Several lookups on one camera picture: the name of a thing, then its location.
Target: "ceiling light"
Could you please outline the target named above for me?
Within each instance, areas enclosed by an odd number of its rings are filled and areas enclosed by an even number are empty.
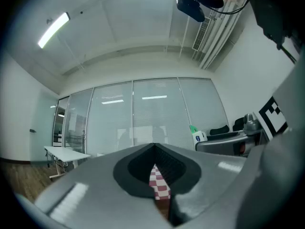
[[[115,100],[115,101],[109,101],[109,102],[102,102],[102,104],[113,104],[113,103],[120,103],[120,102],[124,102],[124,100],[121,99],[121,100]]]
[[[44,33],[38,45],[43,48],[48,40],[55,34],[58,29],[70,20],[68,13],[63,13]]]
[[[165,96],[155,96],[155,97],[143,97],[142,99],[155,99],[155,98],[167,98],[167,95],[165,95]]]

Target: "white table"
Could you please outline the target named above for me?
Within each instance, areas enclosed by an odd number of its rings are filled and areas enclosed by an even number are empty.
[[[55,164],[56,164],[56,170],[57,175],[50,176],[50,179],[55,177],[61,177],[65,173],[61,173],[59,166],[58,166],[58,160],[60,159],[62,162],[73,162],[74,168],[78,166],[77,160],[88,158],[90,155],[82,154],[73,150],[70,150],[65,147],[48,147],[44,146],[44,148],[51,154],[55,156]]]

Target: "door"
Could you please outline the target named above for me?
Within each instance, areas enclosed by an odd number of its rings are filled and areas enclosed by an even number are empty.
[[[52,146],[54,115],[58,99],[41,91],[32,113],[30,131],[30,161],[46,161],[44,146]]]

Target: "black chair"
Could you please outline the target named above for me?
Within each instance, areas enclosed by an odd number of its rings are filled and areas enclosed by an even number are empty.
[[[237,120],[235,120],[235,123],[233,125],[233,131],[241,131],[244,128],[244,118],[239,118]]]
[[[228,133],[230,131],[230,128],[228,125],[225,125],[224,127],[218,128],[218,129],[211,129],[210,135],[218,135],[218,134],[224,134]]]

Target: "red and white checkered fabric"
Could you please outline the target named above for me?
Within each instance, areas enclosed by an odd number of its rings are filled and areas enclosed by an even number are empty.
[[[171,198],[171,190],[166,184],[156,165],[154,165],[152,168],[149,186],[154,189],[154,196],[156,200]]]

